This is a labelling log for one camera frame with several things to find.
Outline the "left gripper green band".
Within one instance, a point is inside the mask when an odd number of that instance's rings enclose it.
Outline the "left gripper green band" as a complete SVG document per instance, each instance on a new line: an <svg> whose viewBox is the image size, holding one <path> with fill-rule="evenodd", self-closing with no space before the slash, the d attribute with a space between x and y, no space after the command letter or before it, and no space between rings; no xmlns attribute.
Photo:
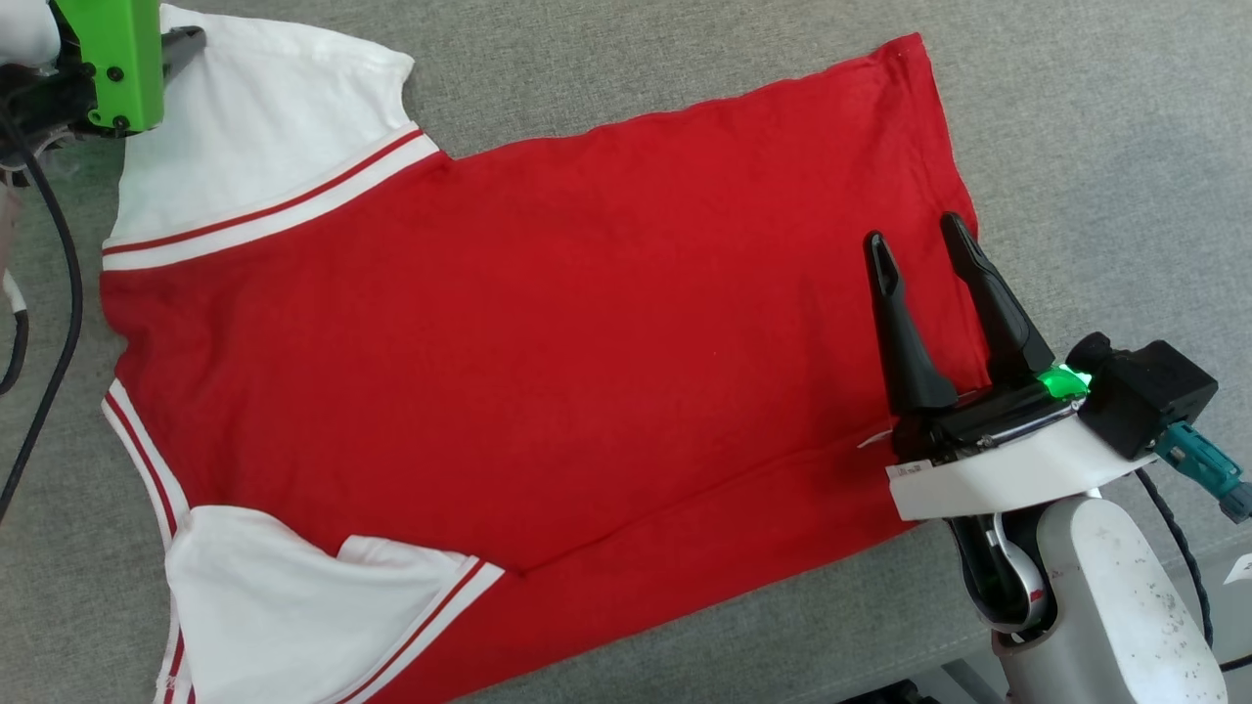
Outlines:
<svg viewBox="0 0 1252 704"><path fill-rule="evenodd" d="M162 0L51 0L88 83L81 123L124 135L151 130L165 115L165 81L204 53L200 26L162 33Z"/></svg>

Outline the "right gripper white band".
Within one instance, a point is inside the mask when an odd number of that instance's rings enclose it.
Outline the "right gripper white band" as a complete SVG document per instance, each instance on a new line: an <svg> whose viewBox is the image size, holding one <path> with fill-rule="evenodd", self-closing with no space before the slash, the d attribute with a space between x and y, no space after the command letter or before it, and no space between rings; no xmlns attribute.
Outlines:
<svg viewBox="0 0 1252 704"><path fill-rule="evenodd" d="M1153 462L1152 452L1143 458L1123 458L1078 418L1090 375L1074 373L1069 367L1050 370L1055 361L1050 344L962 215L944 213L940 227L953 269L965 283L983 329L989 378L1002 383L1043 375L1050 390L1074 390L1078 395L1049 418L1013 428L1005 437L994 437L989 446L977 443L977 451L967 458L886 466L899 516L925 521L1010 512L1090 494ZM957 387L939 373L926 351L906 303L900 267L881 232L868 232L864 256L889 410L898 418L952 410L959 400Z"/></svg>

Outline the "red and white t-shirt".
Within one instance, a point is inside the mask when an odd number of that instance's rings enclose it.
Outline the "red and white t-shirt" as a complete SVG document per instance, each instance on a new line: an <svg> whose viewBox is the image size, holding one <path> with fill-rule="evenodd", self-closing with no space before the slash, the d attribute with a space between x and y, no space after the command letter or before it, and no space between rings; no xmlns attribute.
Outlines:
<svg viewBox="0 0 1252 704"><path fill-rule="evenodd" d="M864 237L988 382L919 34L447 155L358 38L202 28L128 142L101 410L172 596L141 704L442 704L909 529Z"/></svg>

